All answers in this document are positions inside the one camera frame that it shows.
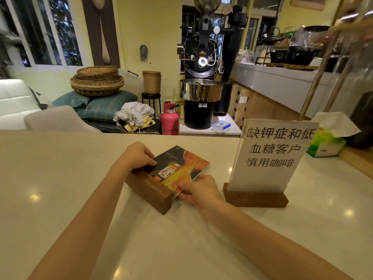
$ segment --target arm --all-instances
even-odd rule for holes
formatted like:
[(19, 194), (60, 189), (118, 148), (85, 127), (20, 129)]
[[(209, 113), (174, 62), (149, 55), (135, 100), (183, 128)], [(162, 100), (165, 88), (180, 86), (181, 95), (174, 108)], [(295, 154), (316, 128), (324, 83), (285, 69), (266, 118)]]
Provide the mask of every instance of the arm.
[(310, 250), (262, 225), (225, 202), (210, 175), (181, 185), (181, 200), (197, 206), (205, 218), (234, 242), (265, 274), (275, 280), (352, 280)]
[(145, 165), (156, 165), (156, 161), (151, 159), (153, 157), (142, 143), (130, 145), (28, 279), (89, 279), (128, 173)]

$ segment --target white cloth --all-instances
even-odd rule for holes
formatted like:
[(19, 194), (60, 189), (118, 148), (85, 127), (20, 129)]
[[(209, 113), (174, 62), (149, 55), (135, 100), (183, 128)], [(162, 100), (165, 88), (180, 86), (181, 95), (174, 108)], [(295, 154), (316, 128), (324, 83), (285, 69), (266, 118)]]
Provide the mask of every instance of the white cloth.
[(142, 119), (145, 116), (154, 114), (154, 109), (147, 104), (138, 102), (128, 102), (122, 106), (122, 109), (115, 113), (114, 121), (123, 120), (128, 122), (131, 127), (142, 127)]

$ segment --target forearm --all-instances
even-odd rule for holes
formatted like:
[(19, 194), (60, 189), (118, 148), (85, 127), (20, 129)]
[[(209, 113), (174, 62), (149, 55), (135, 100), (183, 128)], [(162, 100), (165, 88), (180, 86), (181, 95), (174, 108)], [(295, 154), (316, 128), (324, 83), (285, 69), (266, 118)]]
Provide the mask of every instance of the forearm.
[(29, 280), (89, 279), (130, 170), (121, 161), (114, 163)]
[(227, 202), (217, 202), (208, 219), (272, 279), (351, 279), (310, 250), (274, 232)]

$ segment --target tissue box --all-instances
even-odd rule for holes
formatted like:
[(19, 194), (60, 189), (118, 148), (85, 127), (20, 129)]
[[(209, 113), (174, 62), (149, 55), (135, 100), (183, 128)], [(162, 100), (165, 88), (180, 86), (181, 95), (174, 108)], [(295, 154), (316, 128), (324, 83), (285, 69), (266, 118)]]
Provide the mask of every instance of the tissue box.
[(341, 137), (334, 137), (331, 132), (319, 128), (311, 140), (307, 153), (312, 157), (337, 156), (346, 145), (346, 140)]

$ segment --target stacked woven trays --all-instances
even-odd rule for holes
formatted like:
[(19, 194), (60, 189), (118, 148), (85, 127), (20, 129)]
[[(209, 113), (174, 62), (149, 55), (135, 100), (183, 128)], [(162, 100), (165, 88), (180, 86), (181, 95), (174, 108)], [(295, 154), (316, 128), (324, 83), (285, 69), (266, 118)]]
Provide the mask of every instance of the stacked woven trays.
[(93, 66), (77, 70), (70, 79), (72, 89), (85, 96), (108, 96), (118, 92), (124, 79), (115, 66)]

